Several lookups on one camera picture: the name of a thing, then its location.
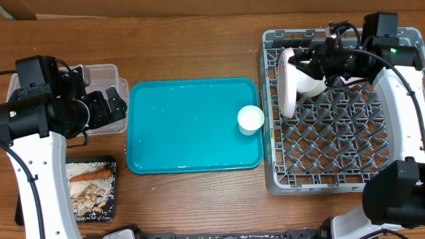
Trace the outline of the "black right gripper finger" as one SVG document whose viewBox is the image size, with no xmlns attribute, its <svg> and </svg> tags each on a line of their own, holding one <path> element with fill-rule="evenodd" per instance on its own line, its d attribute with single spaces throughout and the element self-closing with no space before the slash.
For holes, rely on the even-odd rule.
<svg viewBox="0 0 425 239">
<path fill-rule="evenodd" d="M 315 50 L 297 51 L 289 57 L 288 62 L 293 65 L 301 64 L 319 64 L 319 57 Z"/>
<path fill-rule="evenodd" d="M 318 66 L 297 65 L 296 68 L 314 80 L 323 80 L 324 73 Z"/>
</svg>

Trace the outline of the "white bowl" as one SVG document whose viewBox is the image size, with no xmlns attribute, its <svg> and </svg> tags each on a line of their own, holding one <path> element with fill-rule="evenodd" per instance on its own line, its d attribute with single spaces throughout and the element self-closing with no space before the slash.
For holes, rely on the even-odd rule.
<svg viewBox="0 0 425 239">
<path fill-rule="evenodd" d="M 325 80 L 315 80 L 299 70 L 296 73 L 296 80 L 297 92 L 300 94 L 306 94 L 308 97 L 317 96 L 327 88 Z"/>
</svg>

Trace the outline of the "white plate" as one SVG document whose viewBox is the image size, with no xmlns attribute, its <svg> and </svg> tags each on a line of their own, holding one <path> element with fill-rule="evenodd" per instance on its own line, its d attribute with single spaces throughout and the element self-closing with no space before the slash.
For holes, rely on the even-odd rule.
<svg viewBox="0 0 425 239">
<path fill-rule="evenodd" d="M 294 56 L 292 48 L 281 51 L 278 62 L 278 105 L 280 113 L 287 118 L 294 116 L 297 95 L 296 67 L 288 60 Z"/>
</svg>

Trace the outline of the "orange carrot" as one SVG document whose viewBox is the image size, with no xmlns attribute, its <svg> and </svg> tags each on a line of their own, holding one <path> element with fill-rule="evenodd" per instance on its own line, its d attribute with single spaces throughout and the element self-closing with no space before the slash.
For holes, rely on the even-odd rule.
<svg viewBox="0 0 425 239">
<path fill-rule="evenodd" d="M 74 176 L 69 181 L 71 183 L 78 181 L 95 181 L 95 180 L 103 180 L 111 177 L 113 175 L 113 171 L 111 169 L 100 169 L 98 171 L 93 171 L 89 173 L 84 173 L 81 175 Z"/>
</svg>

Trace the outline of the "white paper cup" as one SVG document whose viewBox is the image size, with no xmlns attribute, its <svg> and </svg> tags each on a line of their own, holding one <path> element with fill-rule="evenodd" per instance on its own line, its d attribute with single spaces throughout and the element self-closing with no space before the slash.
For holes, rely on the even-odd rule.
<svg viewBox="0 0 425 239">
<path fill-rule="evenodd" d="M 253 135 L 264 124 L 263 111 L 253 105 L 244 106 L 237 115 L 238 128 L 243 135 Z"/>
</svg>

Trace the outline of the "pink bowl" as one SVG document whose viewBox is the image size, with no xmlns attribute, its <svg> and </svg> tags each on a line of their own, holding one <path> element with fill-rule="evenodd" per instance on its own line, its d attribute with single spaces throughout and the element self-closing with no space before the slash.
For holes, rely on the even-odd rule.
<svg viewBox="0 0 425 239">
<path fill-rule="evenodd" d="M 361 82 L 364 82 L 364 81 L 367 82 L 367 79 L 358 78 L 358 77 L 345 78 L 345 77 L 341 76 L 340 79 L 341 79 L 341 81 L 344 85 L 348 85 L 348 86 L 358 84 L 358 83 L 361 83 Z"/>
</svg>

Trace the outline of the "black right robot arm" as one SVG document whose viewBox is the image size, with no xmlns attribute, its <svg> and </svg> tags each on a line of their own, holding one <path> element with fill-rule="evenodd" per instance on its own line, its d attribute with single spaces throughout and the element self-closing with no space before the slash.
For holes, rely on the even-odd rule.
<svg viewBox="0 0 425 239">
<path fill-rule="evenodd" d="M 375 238 L 400 235 L 403 228 L 424 224 L 424 87 L 423 65 L 415 46 L 403 46 L 397 35 L 398 15 L 366 15 L 356 31 L 354 48 L 342 45 L 341 35 L 352 28 L 330 23 L 323 43 L 304 52 L 281 53 L 278 94 L 295 100 L 292 84 L 299 74 L 332 87 L 342 77 L 347 86 L 373 85 L 381 103 L 389 142 L 390 163 L 363 189 L 362 203 L 336 216 L 320 238 Z"/>
</svg>

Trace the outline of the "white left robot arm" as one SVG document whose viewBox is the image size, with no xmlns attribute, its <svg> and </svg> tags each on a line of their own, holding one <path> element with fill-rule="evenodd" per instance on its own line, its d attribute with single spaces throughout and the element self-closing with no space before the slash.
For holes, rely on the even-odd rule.
<svg viewBox="0 0 425 239">
<path fill-rule="evenodd" d="M 113 64 L 70 67 L 53 56 L 19 59 L 19 86 L 1 104 L 1 148 L 11 160 L 27 238 L 80 238 L 66 176 L 67 140 L 121 121 L 118 87 L 90 87 Z"/>
</svg>

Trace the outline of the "grey dishwasher rack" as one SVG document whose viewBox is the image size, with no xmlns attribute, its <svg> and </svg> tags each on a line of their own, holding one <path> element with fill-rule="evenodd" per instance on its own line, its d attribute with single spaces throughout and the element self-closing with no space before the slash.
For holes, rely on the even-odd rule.
<svg viewBox="0 0 425 239">
<path fill-rule="evenodd" d="M 264 170 L 273 195 L 320 195 L 360 192 L 367 181 L 395 160 L 424 162 L 418 132 L 396 104 L 399 125 L 386 126 L 395 96 L 405 96 L 394 72 L 379 85 L 335 87 L 317 96 L 296 94 L 292 118 L 280 113 L 278 65 L 281 51 L 307 50 L 325 39 L 322 29 L 268 30 L 262 35 L 259 81 L 264 123 Z"/>
</svg>

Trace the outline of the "clear plastic bin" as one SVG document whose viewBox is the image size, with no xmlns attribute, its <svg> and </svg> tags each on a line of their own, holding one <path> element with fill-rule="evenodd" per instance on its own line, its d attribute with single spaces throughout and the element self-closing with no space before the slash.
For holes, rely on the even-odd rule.
<svg viewBox="0 0 425 239">
<path fill-rule="evenodd" d="M 19 87 L 1 106 L 1 133 L 9 139 L 55 132 L 67 139 L 123 129 L 127 104 L 113 64 L 59 68 L 56 61 L 18 63 Z"/>
</svg>

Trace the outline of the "teal plastic tray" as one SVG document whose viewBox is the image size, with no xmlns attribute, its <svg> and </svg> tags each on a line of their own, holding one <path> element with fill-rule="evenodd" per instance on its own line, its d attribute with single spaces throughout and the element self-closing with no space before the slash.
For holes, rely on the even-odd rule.
<svg viewBox="0 0 425 239">
<path fill-rule="evenodd" d="M 127 167 L 139 175 L 253 169 L 262 132 L 242 134 L 237 115 L 258 104 L 249 78 L 139 83 L 129 95 Z"/>
</svg>

